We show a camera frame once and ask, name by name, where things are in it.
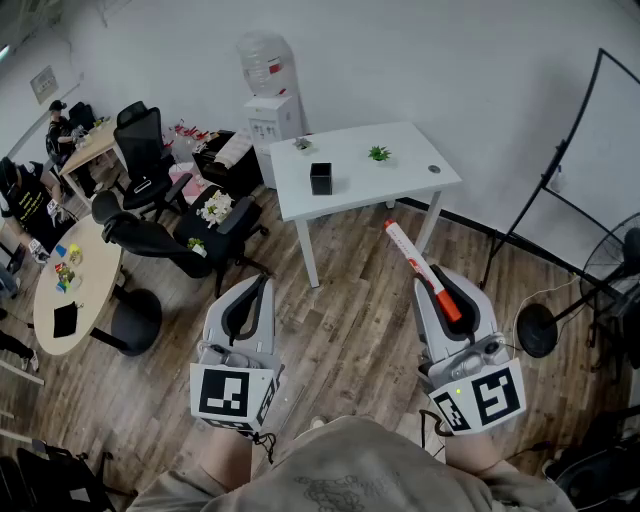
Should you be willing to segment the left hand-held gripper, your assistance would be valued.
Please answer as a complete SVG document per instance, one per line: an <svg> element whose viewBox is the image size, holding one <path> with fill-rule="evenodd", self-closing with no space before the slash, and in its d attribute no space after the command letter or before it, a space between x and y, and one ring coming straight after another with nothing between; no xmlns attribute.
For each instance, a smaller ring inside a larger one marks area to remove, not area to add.
<svg viewBox="0 0 640 512"><path fill-rule="evenodd" d="M271 277L250 277L216 299L203 327L207 343L190 365L191 414L213 427L261 432L284 370L281 359L268 354L274 339Z"/></svg>

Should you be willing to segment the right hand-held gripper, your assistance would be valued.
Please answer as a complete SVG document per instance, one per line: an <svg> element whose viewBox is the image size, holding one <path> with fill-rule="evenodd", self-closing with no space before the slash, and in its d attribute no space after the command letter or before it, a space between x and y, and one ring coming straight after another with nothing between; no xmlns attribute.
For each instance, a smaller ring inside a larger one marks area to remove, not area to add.
<svg viewBox="0 0 640 512"><path fill-rule="evenodd" d="M517 358L505 338L488 296L473 282L438 265L432 270L462 317L452 322L432 287L413 282L413 306L425 344L419 376L453 435L486 431L525 411L526 397ZM479 340L470 345L470 340Z"/></svg>

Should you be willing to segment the white orange-capped marker pen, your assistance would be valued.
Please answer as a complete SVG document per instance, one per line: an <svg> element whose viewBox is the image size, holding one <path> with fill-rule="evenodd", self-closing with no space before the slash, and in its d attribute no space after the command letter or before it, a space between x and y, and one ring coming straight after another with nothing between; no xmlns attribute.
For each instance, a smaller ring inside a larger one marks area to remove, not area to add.
<svg viewBox="0 0 640 512"><path fill-rule="evenodd" d="M384 224L385 231L400 249L416 273L421 275L430 284L441 310L451 322L457 322L462 318L458 307L445 289L441 280L436 276L427 264L422 254L411 242L399 224L393 220L387 220Z"/></svg>

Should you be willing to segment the black square pen holder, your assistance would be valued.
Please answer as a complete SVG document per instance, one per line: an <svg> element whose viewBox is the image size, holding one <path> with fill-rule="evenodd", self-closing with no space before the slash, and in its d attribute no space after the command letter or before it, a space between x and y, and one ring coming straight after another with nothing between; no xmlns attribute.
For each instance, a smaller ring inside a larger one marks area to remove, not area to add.
<svg viewBox="0 0 640 512"><path fill-rule="evenodd" d="M313 195L327 196L332 194L332 164L329 162L314 162L310 168L310 185Z"/></svg>

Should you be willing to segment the person's right forearm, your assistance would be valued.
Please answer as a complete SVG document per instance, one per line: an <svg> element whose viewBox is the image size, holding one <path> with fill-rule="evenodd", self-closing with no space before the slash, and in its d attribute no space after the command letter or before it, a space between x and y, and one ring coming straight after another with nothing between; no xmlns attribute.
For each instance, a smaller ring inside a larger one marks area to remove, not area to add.
<svg viewBox="0 0 640 512"><path fill-rule="evenodd" d="M453 468L478 475L494 467L501 460L501 454L487 432L446 439L445 461Z"/></svg>

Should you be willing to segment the person's left forearm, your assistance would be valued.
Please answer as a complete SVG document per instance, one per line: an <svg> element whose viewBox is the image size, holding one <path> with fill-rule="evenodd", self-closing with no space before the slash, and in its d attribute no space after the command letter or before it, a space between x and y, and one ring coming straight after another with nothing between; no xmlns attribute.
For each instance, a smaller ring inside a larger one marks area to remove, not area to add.
<svg viewBox="0 0 640 512"><path fill-rule="evenodd" d="M227 491L236 490L251 480L253 446L236 430L213 428L199 466Z"/></svg>

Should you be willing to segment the black padded office chair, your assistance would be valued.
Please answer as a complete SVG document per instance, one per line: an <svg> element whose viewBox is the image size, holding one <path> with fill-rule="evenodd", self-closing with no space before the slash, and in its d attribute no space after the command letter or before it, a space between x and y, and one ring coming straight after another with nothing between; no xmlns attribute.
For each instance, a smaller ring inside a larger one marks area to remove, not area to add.
<svg viewBox="0 0 640 512"><path fill-rule="evenodd" d="M246 242L253 235L269 234L269 230L259 223L262 208L253 196L232 195L229 213L220 224L214 222L209 226L209 222L198 211L218 192L224 194L224 190L216 185L206 188L181 217L172 233L173 238L185 247L190 239L204 243L205 259L216 274L215 298L221 294L223 279L231 263L248 265L270 274L264 265L245 255Z"/></svg>

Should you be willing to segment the white flower bouquet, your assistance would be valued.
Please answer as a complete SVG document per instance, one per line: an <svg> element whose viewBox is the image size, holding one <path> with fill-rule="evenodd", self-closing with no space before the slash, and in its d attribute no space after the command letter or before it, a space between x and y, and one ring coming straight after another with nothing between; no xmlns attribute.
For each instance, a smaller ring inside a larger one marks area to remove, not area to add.
<svg viewBox="0 0 640 512"><path fill-rule="evenodd" d="M220 225L230 214L233 206L233 199L220 190L208 198L202 207L196 210L196 214L204 220L208 228Z"/></svg>

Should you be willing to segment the black mesh office chair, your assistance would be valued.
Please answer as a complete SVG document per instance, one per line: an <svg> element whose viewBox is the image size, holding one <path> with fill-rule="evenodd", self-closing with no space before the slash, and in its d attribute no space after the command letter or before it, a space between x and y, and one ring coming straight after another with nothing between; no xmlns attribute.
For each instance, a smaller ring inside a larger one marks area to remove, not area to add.
<svg viewBox="0 0 640 512"><path fill-rule="evenodd" d="M93 220L103 227L102 238L143 257L171 260L191 278L204 278L212 266L198 253L179 244L161 224L140 220L124 211L111 191L99 192L91 205Z"/></svg>

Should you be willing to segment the round wooden table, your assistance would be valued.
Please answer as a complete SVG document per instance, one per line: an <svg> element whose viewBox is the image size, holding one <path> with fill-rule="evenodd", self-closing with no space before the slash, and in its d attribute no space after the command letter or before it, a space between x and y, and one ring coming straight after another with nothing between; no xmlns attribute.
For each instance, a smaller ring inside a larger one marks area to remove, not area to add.
<svg viewBox="0 0 640 512"><path fill-rule="evenodd" d="M144 353L153 345L162 324L158 298L149 290L128 292L117 284L122 249L102 239L102 227L92 217L80 219L59 241L66 249L73 243L82 251L80 263L71 267L80 280L79 286L68 291L57 288L55 266L69 261L57 252L43 267L38 280L33 324L41 348L50 355L64 355L94 338L127 356ZM55 337L54 311L68 305L77 312L72 323L75 331Z"/></svg>

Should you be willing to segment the black low cabinet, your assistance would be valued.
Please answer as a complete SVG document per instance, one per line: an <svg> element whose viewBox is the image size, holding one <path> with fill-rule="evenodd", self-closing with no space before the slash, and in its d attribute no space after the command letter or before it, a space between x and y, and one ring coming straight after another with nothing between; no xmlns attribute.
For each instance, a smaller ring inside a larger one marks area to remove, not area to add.
<svg viewBox="0 0 640 512"><path fill-rule="evenodd" d="M263 183L255 150L249 145L247 152L230 168L215 159L235 132L220 130L215 137L201 144L193 153L193 160L202 177L227 190L230 195L249 195Z"/></svg>

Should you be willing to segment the pink paper bag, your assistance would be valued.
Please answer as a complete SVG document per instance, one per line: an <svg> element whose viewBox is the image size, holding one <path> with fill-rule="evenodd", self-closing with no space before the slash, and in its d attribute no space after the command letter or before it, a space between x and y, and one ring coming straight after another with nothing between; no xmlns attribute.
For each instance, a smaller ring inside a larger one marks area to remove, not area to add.
<svg viewBox="0 0 640 512"><path fill-rule="evenodd" d="M165 199L171 202L181 197L183 189L187 186L187 184L190 182L192 177L193 175L191 173L185 173L181 175L179 179L169 189L169 191L165 196Z"/></svg>

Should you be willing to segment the white rectangular table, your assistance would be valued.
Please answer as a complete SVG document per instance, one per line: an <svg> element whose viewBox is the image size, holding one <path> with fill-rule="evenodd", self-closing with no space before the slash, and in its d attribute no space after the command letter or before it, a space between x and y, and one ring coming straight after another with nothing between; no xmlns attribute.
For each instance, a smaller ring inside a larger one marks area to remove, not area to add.
<svg viewBox="0 0 640 512"><path fill-rule="evenodd" d="M411 122L386 123L313 134L312 147L298 151L293 140L270 145L282 219L295 223L310 282L319 286L308 222L328 214L388 203L405 197L432 195L414 245L426 248L442 208L444 190L461 182L460 176ZM376 162L368 157L372 146L385 146L392 155ZM310 185L314 162L332 164L332 194L316 196ZM428 167L436 165L440 173Z"/></svg>

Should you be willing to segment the black pouch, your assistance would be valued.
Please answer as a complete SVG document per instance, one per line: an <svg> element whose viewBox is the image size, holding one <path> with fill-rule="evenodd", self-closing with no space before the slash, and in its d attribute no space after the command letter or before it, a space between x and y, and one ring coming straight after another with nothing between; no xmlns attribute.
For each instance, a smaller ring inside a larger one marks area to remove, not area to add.
<svg viewBox="0 0 640 512"><path fill-rule="evenodd" d="M75 301L53 310L53 338L71 336L76 332L78 305Z"/></svg>

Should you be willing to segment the white striped folded cloth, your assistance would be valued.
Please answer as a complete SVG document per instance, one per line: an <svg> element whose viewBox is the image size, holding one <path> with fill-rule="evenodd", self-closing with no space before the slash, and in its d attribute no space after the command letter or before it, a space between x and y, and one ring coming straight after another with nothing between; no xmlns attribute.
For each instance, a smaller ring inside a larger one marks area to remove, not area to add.
<svg viewBox="0 0 640 512"><path fill-rule="evenodd" d="M249 132L239 130L217 152L214 162L223 165L226 169L231 169L252 147Z"/></svg>

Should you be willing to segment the colourful small toys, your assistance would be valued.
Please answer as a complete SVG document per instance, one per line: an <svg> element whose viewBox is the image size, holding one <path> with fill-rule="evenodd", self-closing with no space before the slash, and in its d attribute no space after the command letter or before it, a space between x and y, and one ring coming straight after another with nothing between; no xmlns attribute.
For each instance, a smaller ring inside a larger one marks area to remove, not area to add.
<svg viewBox="0 0 640 512"><path fill-rule="evenodd" d="M62 258L62 261L54 266L58 278L56 288L62 293L78 289L82 285L82 277L78 273L83 262L81 248L76 243L69 247L58 244L55 251Z"/></svg>

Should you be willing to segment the person's beige printed shirt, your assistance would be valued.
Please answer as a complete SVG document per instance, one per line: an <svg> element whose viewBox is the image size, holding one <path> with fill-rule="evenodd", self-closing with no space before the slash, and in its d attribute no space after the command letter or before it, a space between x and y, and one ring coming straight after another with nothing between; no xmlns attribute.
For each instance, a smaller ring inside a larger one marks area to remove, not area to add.
<svg viewBox="0 0 640 512"><path fill-rule="evenodd" d="M576 512L555 484L503 457L478 475L363 417L309 428L264 474L227 491L199 463L167 471L128 512Z"/></svg>

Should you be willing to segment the pile of red-white items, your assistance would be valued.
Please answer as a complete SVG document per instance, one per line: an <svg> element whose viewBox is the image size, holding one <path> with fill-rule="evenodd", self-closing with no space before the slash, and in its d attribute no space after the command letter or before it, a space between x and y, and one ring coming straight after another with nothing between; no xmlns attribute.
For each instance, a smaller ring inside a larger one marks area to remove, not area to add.
<svg viewBox="0 0 640 512"><path fill-rule="evenodd" d="M189 127L184 119L176 124L168 127L174 145L186 143L204 143L210 140L211 133L209 131L200 131L197 126Z"/></svg>

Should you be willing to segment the black high-back office chair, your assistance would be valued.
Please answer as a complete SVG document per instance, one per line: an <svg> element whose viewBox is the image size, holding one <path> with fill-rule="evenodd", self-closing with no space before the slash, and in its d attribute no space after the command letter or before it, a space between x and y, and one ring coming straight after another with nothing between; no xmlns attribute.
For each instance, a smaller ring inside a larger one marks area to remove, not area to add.
<svg viewBox="0 0 640 512"><path fill-rule="evenodd" d="M178 215L186 213L188 203L183 192L177 200L169 202L165 199L174 184L170 169L175 159L171 150L164 147L159 108L151 107L133 115L115 128L114 138L124 156L130 179L123 193L123 208L139 210L141 216L155 212L155 222L165 210ZM151 180L151 186L135 194L134 188L147 179Z"/></svg>

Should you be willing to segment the white water dispenser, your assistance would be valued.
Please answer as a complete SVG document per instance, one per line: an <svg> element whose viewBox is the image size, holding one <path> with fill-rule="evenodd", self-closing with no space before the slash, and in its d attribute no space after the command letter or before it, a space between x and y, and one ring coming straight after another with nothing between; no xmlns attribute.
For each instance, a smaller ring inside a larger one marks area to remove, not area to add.
<svg viewBox="0 0 640 512"><path fill-rule="evenodd" d="M244 110L263 183L275 189L270 145L303 135L300 100L297 95L254 96L245 104Z"/></svg>

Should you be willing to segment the black-framed whiteboard stand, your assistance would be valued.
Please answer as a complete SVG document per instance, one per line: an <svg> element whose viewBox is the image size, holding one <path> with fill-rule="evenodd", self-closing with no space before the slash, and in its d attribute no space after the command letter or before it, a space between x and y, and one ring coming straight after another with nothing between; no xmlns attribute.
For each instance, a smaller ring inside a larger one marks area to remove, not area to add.
<svg viewBox="0 0 640 512"><path fill-rule="evenodd" d="M492 235L481 287L502 247L523 238L518 228L541 193L605 234L640 213L640 77L604 48L569 134L508 230Z"/></svg>

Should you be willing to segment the wooden rectangular desk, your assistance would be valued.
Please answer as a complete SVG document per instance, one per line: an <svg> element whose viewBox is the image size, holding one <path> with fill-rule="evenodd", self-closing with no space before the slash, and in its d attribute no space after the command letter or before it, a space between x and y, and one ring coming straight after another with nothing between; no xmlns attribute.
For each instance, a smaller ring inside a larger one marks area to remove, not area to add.
<svg viewBox="0 0 640 512"><path fill-rule="evenodd" d="M109 156L110 152L113 152L117 156L121 166L127 171L124 156L114 138L114 130L116 127L117 122L113 119L110 119L108 122L103 122L98 127L94 127L86 136L87 142L71 155L59 172L60 177L65 180L87 208L91 208L91 201L85 196L82 188L74 181L72 173L100 155L106 154Z"/></svg>

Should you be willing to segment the clear water bottle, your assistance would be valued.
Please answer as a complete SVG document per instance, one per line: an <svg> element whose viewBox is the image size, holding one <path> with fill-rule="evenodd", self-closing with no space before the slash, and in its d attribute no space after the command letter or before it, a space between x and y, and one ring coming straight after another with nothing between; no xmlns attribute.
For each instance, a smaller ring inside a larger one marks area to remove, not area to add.
<svg viewBox="0 0 640 512"><path fill-rule="evenodd" d="M272 98L297 93L293 53L272 31L245 33L236 45L244 78L254 96Z"/></svg>

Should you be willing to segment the grey wall sign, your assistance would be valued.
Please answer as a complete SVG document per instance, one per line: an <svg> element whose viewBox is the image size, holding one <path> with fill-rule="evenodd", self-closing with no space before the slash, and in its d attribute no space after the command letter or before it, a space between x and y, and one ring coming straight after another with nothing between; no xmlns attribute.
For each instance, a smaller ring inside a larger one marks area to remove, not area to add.
<svg viewBox="0 0 640 512"><path fill-rule="evenodd" d="M45 67L31 81L30 85L37 102L42 105L59 88L56 76L51 66Z"/></svg>

